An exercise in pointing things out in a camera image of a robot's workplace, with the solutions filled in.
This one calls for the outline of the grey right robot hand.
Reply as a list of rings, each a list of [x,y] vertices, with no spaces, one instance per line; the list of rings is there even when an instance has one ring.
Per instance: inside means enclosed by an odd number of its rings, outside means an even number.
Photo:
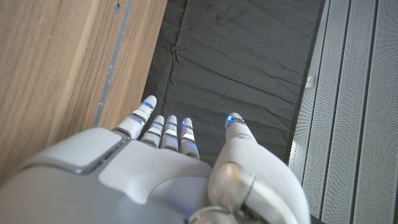
[[[191,119],[153,116],[156,104],[148,96],[114,129],[84,130],[22,163],[1,186],[1,222],[310,223],[296,176],[239,114],[209,166]]]

